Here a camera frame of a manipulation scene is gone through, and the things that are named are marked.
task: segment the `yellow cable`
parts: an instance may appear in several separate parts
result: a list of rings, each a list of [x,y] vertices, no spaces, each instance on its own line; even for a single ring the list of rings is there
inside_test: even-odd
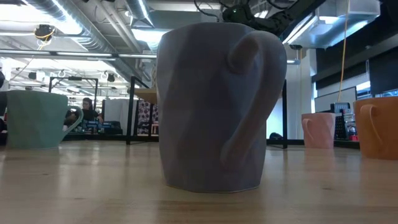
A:
[[[347,25],[348,25],[349,1],[350,0],[347,0],[347,13],[346,13],[346,23],[345,23],[345,28],[344,28],[344,42],[343,42],[343,62],[341,63],[341,79],[340,79],[340,89],[338,91],[337,103],[340,102],[341,89],[343,87],[344,67],[345,67],[345,62],[346,62],[346,44],[347,44]]]

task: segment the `woman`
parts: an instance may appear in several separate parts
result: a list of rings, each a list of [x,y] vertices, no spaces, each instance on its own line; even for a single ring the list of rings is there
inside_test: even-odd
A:
[[[95,110],[93,110],[93,101],[90,98],[84,98],[82,106],[84,120],[93,121],[97,118],[100,123],[104,122],[104,119]],[[77,114],[76,112],[68,111],[64,125],[72,125],[79,118],[79,115],[80,114]]]
[[[97,118],[100,123],[104,122],[104,119],[93,110],[93,101],[86,97],[83,99],[83,119],[92,121],[94,118]]]

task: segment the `light fixture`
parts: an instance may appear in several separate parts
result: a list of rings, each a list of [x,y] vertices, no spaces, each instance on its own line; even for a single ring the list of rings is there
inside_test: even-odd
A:
[[[114,74],[113,73],[108,74],[107,81],[108,82],[114,82]]]
[[[86,53],[86,52],[57,52],[59,56],[77,56],[77,57],[112,57],[112,54],[106,53]]]
[[[37,73],[35,73],[35,72],[29,72],[28,78],[30,78],[31,80],[36,80],[36,78],[37,78]]]
[[[98,57],[88,57],[87,60],[102,60],[102,61],[116,61],[116,58],[98,58]]]
[[[304,18],[299,24],[297,24],[296,27],[291,31],[291,33],[287,36],[287,38],[283,41],[283,44],[286,44],[288,40],[290,40],[312,17],[314,17],[314,14],[308,15],[306,18]]]
[[[157,58],[156,54],[119,54],[121,58]]]
[[[131,29],[137,40],[159,43],[162,36],[169,30],[140,30]]]
[[[50,52],[39,50],[0,50],[0,54],[50,55]]]
[[[311,20],[309,20],[299,31],[297,31],[292,38],[290,38],[287,43],[292,44],[295,40],[297,40],[307,29],[309,29],[316,21],[318,20],[317,16],[314,16]]]

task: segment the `ductwork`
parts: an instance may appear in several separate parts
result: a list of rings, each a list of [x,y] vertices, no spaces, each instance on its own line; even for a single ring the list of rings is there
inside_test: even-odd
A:
[[[155,27],[149,18],[149,7],[145,0],[125,0],[127,9],[130,12],[133,20],[131,26],[139,26],[138,22],[141,21],[150,27]]]
[[[58,22],[72,22],[81,27],[80,35],[85,38],[74,39],[78,44],[89,52],[116,53],[113,46],[105,39],[91,21],[80,11],[71,0],[23,0],[44,14],[52,16]],[[120,58],[115,61],[106,62],[113,66],[125,80],[130,81],[133,73],[142,78],[140,71],[134,70],[124,63]]]
[[[327,0],[305,18],[286,38],[289,45],[306,48],[328,48],[354,34],[380,16],[378,0]]]

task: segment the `table surface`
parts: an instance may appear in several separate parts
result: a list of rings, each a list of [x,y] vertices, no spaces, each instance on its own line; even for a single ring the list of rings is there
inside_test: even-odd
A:
[[[258,189],[167,187],[159,144],[0,149],[0,223],[395,223],[398,162],[354,149],[267,148]]]

